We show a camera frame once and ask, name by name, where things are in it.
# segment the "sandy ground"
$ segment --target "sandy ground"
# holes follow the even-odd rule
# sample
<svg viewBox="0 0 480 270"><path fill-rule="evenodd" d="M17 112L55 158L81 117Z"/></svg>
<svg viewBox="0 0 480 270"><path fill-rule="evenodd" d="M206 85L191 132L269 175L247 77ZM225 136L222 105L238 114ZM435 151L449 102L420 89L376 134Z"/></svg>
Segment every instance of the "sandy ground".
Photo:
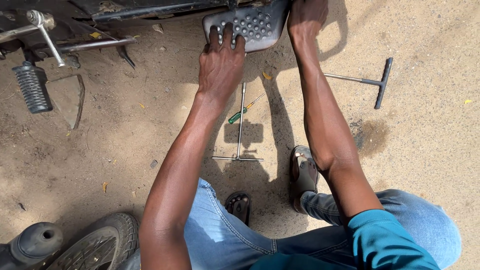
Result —
<svg viewBox="0 0 480 270"><path fill-rule="evenodd" d="M350 126L362 130L361 162L374 189L414 193L443 206L458 225L463 252L452 269L480 268L479 6L477 0L332 0L317 38L327 73L379 80L385 59L394 58L380 110L373 109L377 87L329 82ZM68 237L109 213L142 216L159 168L150 163L162 163L189 113L205 43L200 19L163 29L126 31L140 35L139 44L128 46L136 70L115 49L80 53L79 70L56 68L53 59L38 64L49 80L83 77L83 114L74 131L57 110L28 112L10 71L23 60L20 52L0 62L0 242L38 221L59 224ZM208 144L202 177L222 201L233 191L250 192L252 228L269 237L325 226L288 205L288 157L307 141L286 31L273 48L247 56L245 81L246 102L264 91L267 98L245 115L241 152L265 162L210 159L236 152L238 126L226 119L240 106L237 91ZM326 185L319 190L327 192Z"/></svg>

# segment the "oil stain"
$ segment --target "oil stain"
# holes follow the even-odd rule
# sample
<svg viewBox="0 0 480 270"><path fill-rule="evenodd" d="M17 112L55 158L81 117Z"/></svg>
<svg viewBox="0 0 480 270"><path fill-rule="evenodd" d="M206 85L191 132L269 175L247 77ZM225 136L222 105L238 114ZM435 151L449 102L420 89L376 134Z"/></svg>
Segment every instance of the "oil stain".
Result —
<svg viewBox="0 0 480 270"><path fill-rule="evenodd" d="M390 129L385 121L351 122L350 130L359 150L360 158L372 157L382 152L386 147L386 140Z"/></svg>

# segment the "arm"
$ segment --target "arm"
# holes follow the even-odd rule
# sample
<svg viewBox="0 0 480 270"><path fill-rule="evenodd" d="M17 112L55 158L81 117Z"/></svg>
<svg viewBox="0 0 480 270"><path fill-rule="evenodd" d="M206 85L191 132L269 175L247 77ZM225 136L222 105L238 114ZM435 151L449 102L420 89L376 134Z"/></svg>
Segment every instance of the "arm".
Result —
<svg viewBox="0 0 480 270"><path fill-rule="evenodd" d="M327 4L327 0L294 1L288 33L300 71L310 150L346 226L354 215L383 207L363 174L350 129L317 59L315 39L325 23Z"/></svg>
<svg viewBox="0 0 480 270"><path fill-rule="evenodd" d="M243 73L245 39L230 47L232 24L210 30L210 45L200 55L199 88L190 114L165 157L148 196L140 226L144 270L191 269L183 230L200 174L200 164L212 129L237 88Z"/></svg>

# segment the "teal shirt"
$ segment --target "teal shirt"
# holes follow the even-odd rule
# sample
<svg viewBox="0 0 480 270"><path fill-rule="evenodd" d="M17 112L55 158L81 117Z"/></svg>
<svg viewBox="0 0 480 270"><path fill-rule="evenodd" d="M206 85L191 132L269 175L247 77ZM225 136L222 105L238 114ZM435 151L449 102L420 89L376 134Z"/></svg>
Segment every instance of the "teal shirt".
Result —
<svg viewBox="0 0 480 270"><path fill-rule="evenodd" d="M417 245L395 217L384 210L372 209L350 220L347 234L358 269L440 270L431 255ZM340 265L304 254L266 255L250 270L340 270Z"/></svg>

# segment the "foot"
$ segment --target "foot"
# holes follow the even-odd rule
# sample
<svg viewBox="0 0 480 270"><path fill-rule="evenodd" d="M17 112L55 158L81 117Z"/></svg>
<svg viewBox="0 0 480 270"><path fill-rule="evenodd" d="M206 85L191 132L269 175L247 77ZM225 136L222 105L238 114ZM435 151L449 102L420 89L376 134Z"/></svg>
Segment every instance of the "foot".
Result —
<svg viewBox="0 0 480 270"><path fill-rule="evenodd" d="M230 195L225 203L227 212L237 217L247 226L250 217L250 199L246 192L239 191Z"/></svg>
<svg viewBox="0 0 480 270"><path fill-rule="evenodd" d="M317 180L318 180L318 175L319 175L319 173L317 171L317 166L315 165L315 162L313 162L311 158L306 157L305 154L300 153L300 152L294 152L292 154L292 157L291 157L292 161L291 161L290 164L291 164L291 171L292 171L293 179L291 180L290 185L292 185L292 183L298 181L299 176L300 176L300 168L299 168L299 165L298 165L298 158L299 157L307 159L307 160L304 160L304 164L307 165L307 170L308 170L307 177L308 177L308 180L312 181L313 185L316 187ZM294 199L293 199L293 208L298 213L301 213L301 214L306 214L305 211L300 206L300 198L303 195L303 193L306 192L306 191L307 190L302 191L302 192L298 193L297 195L291 194L291 196L295 196Z"/></svg>

